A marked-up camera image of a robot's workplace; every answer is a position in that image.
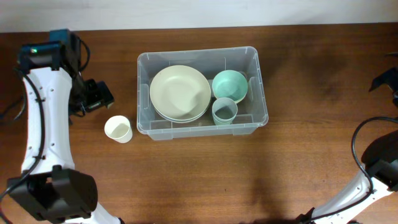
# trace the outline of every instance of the clear storage box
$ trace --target clear storage box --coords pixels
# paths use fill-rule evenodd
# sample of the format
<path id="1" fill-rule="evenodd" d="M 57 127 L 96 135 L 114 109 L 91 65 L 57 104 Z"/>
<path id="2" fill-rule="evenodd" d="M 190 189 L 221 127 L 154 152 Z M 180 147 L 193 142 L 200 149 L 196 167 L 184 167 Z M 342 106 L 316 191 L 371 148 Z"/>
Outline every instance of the clear storage box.
<path id="1" fill-rule="evenodd" d="M 251 134 L 268 122 L 260 64 L 254 47 L 143 53 L 138 57 L 137 65 L 137 129 L 153 140 L 219 134 Z M 224 70 L 235 70 L 244 74 L 249 90 L 243 101 L 238 103 L 238 115 L 233 123 L 222 126 L 214 124 L 211 115 L 214 98 L 207 112 L 191 123 L 178 124 L 161 117 L 150 101 L 150 83 L 159 71 L 172 65 L 195 68 L 208 80 L 214 79 Z"/>

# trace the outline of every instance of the wire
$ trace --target wire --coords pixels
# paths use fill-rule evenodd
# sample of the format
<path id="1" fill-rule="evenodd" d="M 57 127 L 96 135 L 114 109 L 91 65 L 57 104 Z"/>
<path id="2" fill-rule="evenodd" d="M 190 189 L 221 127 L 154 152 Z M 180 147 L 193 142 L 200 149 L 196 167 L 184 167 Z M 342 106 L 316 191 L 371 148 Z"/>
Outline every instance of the wire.
<path id="1" fill-rule="evenodd" d="M 29 83 L 29 85 L 32 87 L 33 92 L 36 95 L 36 102 L 38 102 L 39 104 L 39 111 L 40 111 L 40 125 L 41 125 L 41 129 L 42 129 L 42 133 L 41 133 L 41 140 L 40 140 L 40 146 L 39 146 L 39 153 L 37 156 L 35 156 L 35 161 L 32 164 L 32 166 L 29 168 L 29 170 L 27 170 L 26 172 L 22 173 L 22 177 L 18 180 L 18 182 L 16 182 L 14 185 L 8 187 L 1 195 L 0 195 L 0 217 L 4 220 L 4 222 L 6 222 L 6 224 L 12 224 L 12 222 L 5 216 L 5 214 L 2 212 L 1 210 L 1 202 L 3 200 L 3 198 L 11 193 L 13 190 L 15 190 L 15 188 L 17 188 L 18 186 L 20 186 L 22 183 L 24 183 L 28 176 L 30 175 L 30 173 L 37 167 L 37 165 L 39 164 L 42 156 L 43 156 L 43 151 L 44 151 L 44 140 L 45 140 L 45 126 L 44 126 L 44 109 L 43 109 L 43 99 L 40 98 L 40 94 L 39 91 L 37 90 L 36 86 L 33 84 L 32 80 L 25 74 L 23 74 L 20 70 L 17 70 L 17 72 L 21 75 L 21 77 L 25 78 L 26 81 Z"/>
<path id="2" fill-rule="evenodd" d="M 0 122 L 0 125 L 6 125 L 6 124 L 11 124 L 14 121 L 18 120 L 19 118 L 22 117 L 22 115 L 24 114 L 25 110 L 26 110 L 26 88 L 24 85 L 24 82 L 22 81 L 22 77 L 19 75 L 19 73 L 17 73 L 19 76 L 20 81 L 22 82 L 22 86 L 23 86 L 23 91 L 22 91 L 22 96 L 16 100 L 15 102 L 11 103 L 4 111 L 2 114 L 0 114 L 0 119 L 4 119 L 4 117 L 7 115 L 7 113 L 13 109 L 13 107 L 17 106 L 20 102 L 23 102 L 21 110 L 19 111 L 19 113 L 17 114 L 17 116 L 15 116 L 12 120 L 10 121 L 2 121 Z"/>
<path id="3" fill-rule="evenodd" d="M 367 119 L 367 120 L 362 121 L 362 123 L 358 125 L 358 127 L 355 129 L 355 132 L 354 132 L 354 134 L 353 134 L 353 137 L 351 138 L 351 152 L 352 152 L 352 154 L 353 154 L 353 157 L 354 157 L 354 160 L 355 160 L 356 165 L 359 167 L 359 169 L 362 171 L 362 173 L 365 175 L 365 177 L 366 177 L 367 180 L 369 181 L 369 184 L 370 184 L 370 186 L 369 186 L 369 191 L 367 191 L 366 195 L 365 195 L 363 198 L 359 199 L 357 202 L 352 203 L 351 205 L 347 205 L 347 206 L 345 206 L 344 208 L 341 208 L 341 209 L 339 209 L 339 210 L 337 210 L 337 211 L 335 211 L 335 212 L 331 212 L 331 213 L 327 213 L 327 214 L 320 215 L 320 216 L 317 216 L 317 217 L 313 217 L 313 218 L 307 220 L 307 221 L 304 222 L 304 223 L 310 223 L 310 222 L 313 222 L 313 221 L 318 220 L 318 219 L 321 219 L 321 218 L 329 217 L 329 216 L 331 216 L 331 215 L 336 215 L 337 213 L 343 212 L 343 211 L 345 211 L 345 210 L 347 210 L 347 209 L 350 209 L 350 208 L 352 208 L 352 207 L 354 207 L 354 206 L 356 206 L 356 205 L 359 205 L 360 203 L 362 203 L 363 201 L 365 201 L 366 199 L 368 199 L 368 197 L 370 197 L 370 196 L 374 193 L 374 192 L 373 192 L 373 191 L 374 191 L 374 186 L 373 186 L 373 181 L 372 181 L 372 179 L 371 179 L 371 176 L 368 174 L 368 172 L 366 172 L 365 168 L 361 165 L 361 162 L 359 161 L 359 159 L 358 159 L 358 157 L 356 156 L 356 153 L 355 153 L 355 140 L 356 140 L 356 136 L 358 135 L 359 130 L 360 130 L 365 124 L 367 124 L 367 123 L 369 123 L 369 122 L 371 122 L 371 121 L 390 121 L 390 122 L 393 122 L 393 123 L 397 123 L 397 124 L 398 124 L 398 119 L 394 119 L 394 118 L 388 118 L 388 117 L 383 117 L 383 116 L 378 116 L 378 117 L 369 118 L 369 119 Z"/>
<path id="4" fill-rule="evenodd" d="M 85 63 L 83 66 L 81 66 L 81 67 L 79 68 L 79 72 L 82 72 L 82 71 L 84 71 L 84 69 L 86 69 L 86 67 L 87 67 L 87 65 L 88 65 L 88 62 L 90 61 L 91 52 L 90 52 L 90 48 L 88 48 L 87 44 L 86 44 L 83 40 L 81 40 L 80 38 L 79 38 L 79 40 L 80 40 L 80 42 L 85 46 L 86 52 L 87 52 L 86 63 Z"/>

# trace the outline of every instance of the plastic bin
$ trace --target plastic bin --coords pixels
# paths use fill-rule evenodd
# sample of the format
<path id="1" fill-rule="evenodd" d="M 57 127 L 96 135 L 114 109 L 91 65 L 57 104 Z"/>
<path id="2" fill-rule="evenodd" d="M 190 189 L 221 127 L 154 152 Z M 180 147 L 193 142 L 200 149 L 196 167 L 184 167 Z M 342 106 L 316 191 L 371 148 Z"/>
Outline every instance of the plastic bin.
<path id="1" fill-rule="evenodd" d="M 143 53 L 138 57 L 137 129 L 153 140 L 220 134 L 251 134 L 268 122 L 268 112 L 257 50 L 254 47 Z M 196 121 L 178 124 L 162 118 L 149 97 L 152 79 L 163 68 L 186 65 L 208 80 L 223 70 L 239 71 L 249 83 L 248 93 L 238 103 L 238 115 L 230 125 L 216 126 L 211 109 Z"/>

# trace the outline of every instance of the white cup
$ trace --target white cup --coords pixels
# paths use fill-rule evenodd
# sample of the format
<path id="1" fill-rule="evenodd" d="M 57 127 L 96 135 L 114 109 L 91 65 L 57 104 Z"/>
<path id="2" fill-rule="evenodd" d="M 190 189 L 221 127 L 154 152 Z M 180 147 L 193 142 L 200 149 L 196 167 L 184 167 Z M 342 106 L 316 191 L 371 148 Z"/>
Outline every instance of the white cup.
<path id="1" fill-rule="evenodd" d="M 120 143 L 126 143 L 132 138 L 130 121 L 125 116 L 117 115 L 108 119 L 104 131 L 107 137 Z"/>
<path id="2" fill-rule="evenodd" d="M 230 98 L 218 98 L 211 107 L 211 113 L 216 125 L 231 124 L 238 113 L 238 106 Z"/>

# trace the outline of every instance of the dishware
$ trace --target dishware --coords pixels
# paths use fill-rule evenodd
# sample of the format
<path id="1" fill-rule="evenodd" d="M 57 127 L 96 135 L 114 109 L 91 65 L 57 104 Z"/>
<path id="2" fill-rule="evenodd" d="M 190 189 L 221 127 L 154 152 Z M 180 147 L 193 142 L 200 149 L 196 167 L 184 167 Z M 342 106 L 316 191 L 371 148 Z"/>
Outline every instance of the dishware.
<path id="1" fill-rule="evenodd" d="M 239 103 L 248 92 L 248 81 L 237 71 L 225 70 L 214 77 L 211 87 L 217 99 L 227 97 Z"/>
<path id="2" fill-rule="evenodd" d="M 117 115 L 108 119 L 104 131 L 107 137 L 120 143 L 126 143 L 132 138 L 130 121 L 125 116 Z"/>
<path id="3" fill-rule="evenodd" d="M 238 113 L 238 106 L 231 98 L 219 98 L 213 103 L 211 113 L 216 125 L 231 124 Z"/>
<path id="4" fill-rule="evenodd" d="M 211 100 L 207 79 L 198 70 L 184 65 L 161 70 L 150 84 L 149 94 L 161 116 L 181 123 L 198 119 Z"/>

